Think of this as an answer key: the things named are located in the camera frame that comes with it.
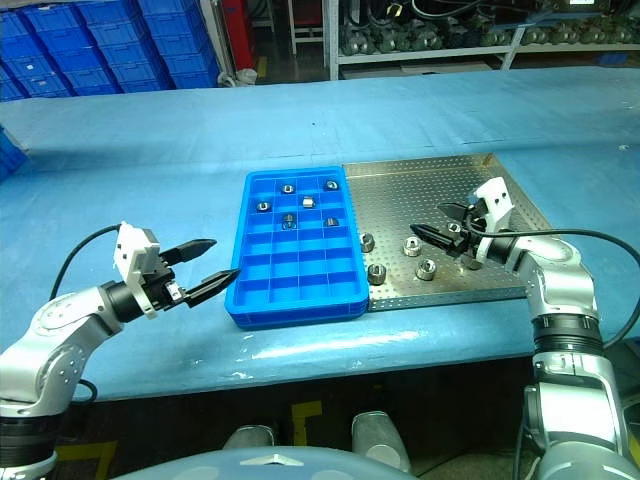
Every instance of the blue tablecloth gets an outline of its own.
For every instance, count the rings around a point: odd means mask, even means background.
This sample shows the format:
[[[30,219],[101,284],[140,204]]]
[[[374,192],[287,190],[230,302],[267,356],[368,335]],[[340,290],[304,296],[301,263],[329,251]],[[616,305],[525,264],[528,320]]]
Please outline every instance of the blue tablecloth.
[[[218,245],[176,268],[184,286],[229,266],[247,172],[496,152],[555,226],[640,248],[640,71],[566,68],[180,90],[0,105],[31,160],[0,185],[0,346],[27,327],[69,250],[126,220],[170,247]],[[83,250],[61,292],[118,279],[115,236]],[[571,238],[596,278],[602,331],[638,294],[630,257]],[[634,333],[640,334],[640,326]],[[139,319],[93,355],[100,398],[228,389],[504,358],[532,351],[524,300],[239,330],[220,295]]]

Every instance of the black cable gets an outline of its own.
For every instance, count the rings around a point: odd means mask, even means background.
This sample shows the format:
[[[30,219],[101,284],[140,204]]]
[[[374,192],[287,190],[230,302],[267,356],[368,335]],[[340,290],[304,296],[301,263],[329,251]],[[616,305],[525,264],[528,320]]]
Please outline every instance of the black cable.
[[[554,228],[550,230],[534,230],[530,232],[486,233],[486,232],[482,232],[480,230],[475,229],[473,225],[471,225],[470,216],[467,217],[465,221],[465,226],[467,227],[467,230],[469,230],[471,233],[474,233],[480,237],[487,237],[487,238],[537,237],[542,235],[581,235],[584,237],[599,238],[601,240],[606,240],[607,242],[611,242],[615,245],[618,245],[619,247],[624,249],[629,255],[631,255],[634,258],[634,260],[638,264],[638,267],[640,267],[640,252],[638,252],[635,248],[633,248],[624,240],[620,240],[617,237],[614,237],[612,235],[607,235],[606,233],[597,232],[595,230],[584,230],[584,229],[577,229],[577,228],[558,228],[558,229]],[[618,331],[618,333],[616,333],[613,337],[611,337],[611,339],[605,342],[604,348],[605,349],[611,348],[620,340],[622,340],[627,335],[627,333],[631,331],[636,321],[638,320],[638,317],[640,317],[640,296],[638,296],[638,301],[636,302],[636,306],[633,309],[633,312],[631,313],[629,320],[627,320],[627,322]]]

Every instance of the blue box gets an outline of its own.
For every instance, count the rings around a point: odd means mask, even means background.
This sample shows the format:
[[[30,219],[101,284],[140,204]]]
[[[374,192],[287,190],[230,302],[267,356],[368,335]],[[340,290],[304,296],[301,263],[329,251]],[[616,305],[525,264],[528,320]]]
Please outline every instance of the blue box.
[[[76,6],[82,12],[87,23],[119,22],[140,13],[134,0],[110,0],[108,2],[78,2]]]
[[[141,80],[155,80],[162,76],[166,76],[165,67],[156,57],[150,62],[133,62],[123,63],[121,65],[111,65],[113,74],[118,82],[137,82]]]
[[[197,4],[197,0],[138,0],[145,15],[154,13],[185,12]]]
[[[88,87],[76,87],[75,91],[78,95],[89,96],[89,95],[109,95],[113,93],[122,93],[120,87],[114,84],[106,84],[106,85],[91,85]]]
[[[111,72],[103,68],[92,68],[90,70],[64,72],[64,74],[67,76],[74,89],[80,87],[93,87],[95,85],[116,83]]]
[[[99,45],[136,42],[147,33],[147,26],[142,20],[142,15],[136,15],[123,22],[89,25],[89,29]]]
[[[120,86],[125,93],[153,92],[156,90],[170,90],[173,88],[169,77],[162,76],[155,80],[141,80],[137,82],[121,82]]]
[[[80,12],[70,4],[55,3],[22,9],[37,32],[76,28],[84,25]]]
[[[18,78],[39,77],[55,73],[58,69],[49,55],[31,55],[28,57],[6,58],[5,63]]]
[[[17,35],[0,40],[0,56],[7,58],[26,57],[29,55],[44,55],[47,49],[34,34]]]
[[[151,35],[148,33],[137,42],[120,45],[103,45],[102,53],[112,65],[131,62],[150,62],[159,56]]]
[[[74,50],[51,52],[63,72],[105,68],[107,66],[98,47],[82,47]]]
[[[193,35],[170,35],[155,37],[154,40],[162,56],[199,52],[204,42],[209,41],[204,30],[198,30]]]
[[[96,44],[86,27],[48,30],[46,32],[39,32],[38,36],[50,52],[75,50],[78,48],[92,47]]]
[[[7,37],[18,35],[28,35],[33,31],[33,27],[21,12],[0,13],[0,35],[4,40]]]
[[[198,30],[204,30],[204,20],[198,6],[193,6],[186,12],[156,13],[145,15],[145,20],[151,35],[193,35]]]
[[[324,191],[327,180],[339,189]],[[293,185],[293,194],[281,193]],[[302,207],[305,196],[312,209]],[[256,205],[269,202],[269,212]],[[282,225],[295,215],[295,228]],[[339,225],[326,226],[327,218]],[[355,318],[367,309],[369,285],[349,185],[340,167],[263,171],[247,176],[233,251],[241,273],[225,308],[241,328]]]
[[[204,72],[191,72],[171,75],[176,88],[211,88],[218,86],[218,65],[214,61]]]

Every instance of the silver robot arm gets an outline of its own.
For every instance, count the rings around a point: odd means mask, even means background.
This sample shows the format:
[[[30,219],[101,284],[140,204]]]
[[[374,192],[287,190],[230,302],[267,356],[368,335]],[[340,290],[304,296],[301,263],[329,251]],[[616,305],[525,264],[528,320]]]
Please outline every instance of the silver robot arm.
[[[603,356],[593,279],[580,252],[550,236],[474,234],[508,229],[513,204],[502,178],[480,186],[471,202],[440,206],[463,225],[455,239],[429,225],[411,228],[453,257],[496,261],[525,283],[536,383],[525,388],[523,428],[543,453],[538,478],[640,478],[629,453],[613,367]]]
[[[40,479],[53,469],[58,428],[86,362],[124,323],[180,303],[194,307],[233,282],[238,270],[191,290],[175,282],[171,265],[214,244],[193,240],[160,253],[151,231],[123,222],[114,260],[124,281],[60,296],[36,312],[25,335],[0,355],[0,480]]]

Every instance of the metal shelf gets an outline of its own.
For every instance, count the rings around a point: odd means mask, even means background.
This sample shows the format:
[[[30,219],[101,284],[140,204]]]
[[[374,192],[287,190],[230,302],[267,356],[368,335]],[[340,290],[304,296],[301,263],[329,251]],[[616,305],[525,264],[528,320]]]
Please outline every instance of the metal shelf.
[[[465,55],[495,55],[507,53],[510,45],[497,47],[450,48],[442,50],[424,50],[421,52],[373,53],[371,55],[338,55],[339,65],[354,63],[395,62],[398,60],[421,60],[423,58],[461,57]]]
[[[618,52],[621,50],[640,50],[640,44],[633,43],[561,43],[553,45],[530,44],[516,47],[516,53],[546,53],[546,52]]]

